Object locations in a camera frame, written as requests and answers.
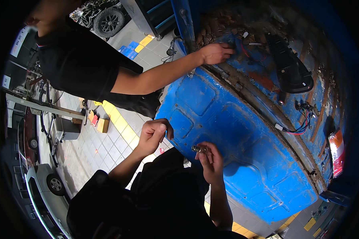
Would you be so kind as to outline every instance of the wire connector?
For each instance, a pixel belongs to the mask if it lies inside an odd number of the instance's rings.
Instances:
[[[276,129],[278,129],[278,130],[280,130],[280,131],[282,131],[283,130],[283,127],[282,126],[280,126],[279,124],[275,124],[275,128]]]

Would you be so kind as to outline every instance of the sign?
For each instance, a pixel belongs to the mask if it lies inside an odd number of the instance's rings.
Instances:
[[[23,29],[20,30],[19,34],[17,35],[16,39],[14,40],[14,44],[12,46],[12,50],[10,52],[11,55],[17,57],[19,54],[20,48],[23,45],[25,37],[29,32],[29,27],[25,26]]]
[[[10,88],[10,82],[11,82],[11,78],[7,75],[3,76],[3,84],[2,87],[9,89]]]

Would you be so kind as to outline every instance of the black pants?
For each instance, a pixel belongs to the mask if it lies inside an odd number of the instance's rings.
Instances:
[[[161,104],[158,100],[158,95],[158,92],[146,95],[108,93],[104,100],[118,108],[134,111],[154,119],[157,109]]]

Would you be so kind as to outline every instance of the person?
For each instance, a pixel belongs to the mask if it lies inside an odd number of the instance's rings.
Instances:
[[[223,158],[210,142],[197,153],[200,167],[184,168],[184,156],[172,148],[145,163],[173,128],[167,119],[146,122],[132,153],[109,174],[98,170],[72,198],[67,223],[72,237],[116,238],[246,238],[231,232],[233,217],[223,180]],[[204,207],[211,185],[210,216]]]
[[[68,17],[81,0],[42,0],[26,20],[37,26],[40,67],[52,87],[154,118],[157,90],[202,64],[218,64],[234,51],[227,43],[210,44],[173,62],[143,73],[89,29]]]

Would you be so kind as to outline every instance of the tire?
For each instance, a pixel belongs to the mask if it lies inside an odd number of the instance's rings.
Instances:
[[[36,138],[31,138],[28,143],[29,143],[29,147],[30,147],[31,149],[37,151],[37,149],[38,149],[38,141],[37,141]]]
[[[121,30],[124,26],[124,22],[125,18],[123,13],[117,8],[112,7],[105,9],[97,15],[93,22],[93,29],[98,36],[109,38]]]
[[[56,174],[50,174],[47,176],[47,185],[49,190],[57,195],[63,196],[65,194],[65,187],[59,176]]]

